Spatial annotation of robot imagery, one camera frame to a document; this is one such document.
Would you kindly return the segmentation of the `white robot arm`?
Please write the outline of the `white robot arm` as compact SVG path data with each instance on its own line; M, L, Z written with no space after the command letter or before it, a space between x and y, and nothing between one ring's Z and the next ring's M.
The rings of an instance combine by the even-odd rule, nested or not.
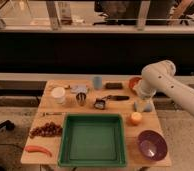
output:
M194 89L176 80L175 73L176 66L170 60L149 64L142 69L142 79L133 90L141 99L152 98L160 91L194 117Z

